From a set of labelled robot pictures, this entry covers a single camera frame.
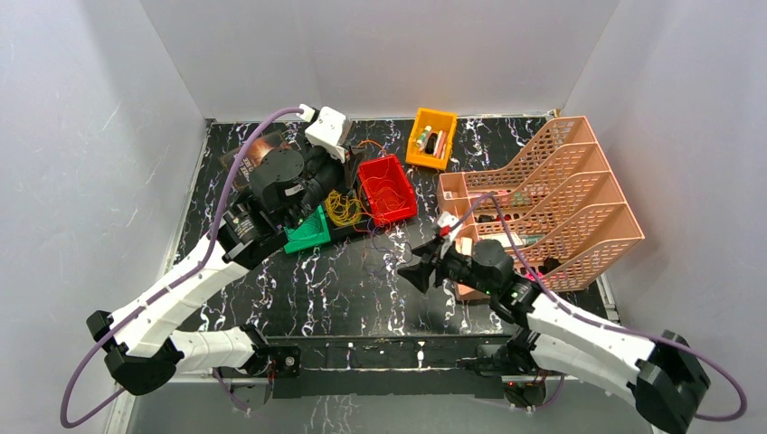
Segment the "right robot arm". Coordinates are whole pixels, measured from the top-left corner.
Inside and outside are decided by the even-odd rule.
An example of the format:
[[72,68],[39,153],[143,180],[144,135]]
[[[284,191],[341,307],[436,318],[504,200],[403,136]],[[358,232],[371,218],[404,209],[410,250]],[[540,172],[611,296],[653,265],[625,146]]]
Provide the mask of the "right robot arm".
[[681,335],[667,330],[658,344],[559,297],[550,299],[517,273],[495,240],[479,241],[470,255],[441,237],[413,252],[420,262],[398,273],[421,292],[434,278],[476,289],[489,295],[497,316],[526,331],[526,339],[509,350],[517,372],[542,368],[571,375],[622,398],[666,433],[687,432],[711,382]]

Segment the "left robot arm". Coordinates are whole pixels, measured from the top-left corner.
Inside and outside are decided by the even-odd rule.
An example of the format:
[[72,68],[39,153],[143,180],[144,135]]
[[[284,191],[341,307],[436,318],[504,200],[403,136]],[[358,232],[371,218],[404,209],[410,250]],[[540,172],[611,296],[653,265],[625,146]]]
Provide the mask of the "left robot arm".
[[210,297],[281,250],[287,232],[297,229],[330,193],[354,186],[365,151],[352,148],[346,155],[339,162],[321,146],[306,154],[271,149],[252,168],[248,186],[186,258],[134,302],[88,318],[109,373],[125,391],[144,395],[177,373],[216,368],[262,376],[269,369],[285,370],[287,357],[300,357],[298,349],[269,345],[253,325],[213,332],[179,327]]

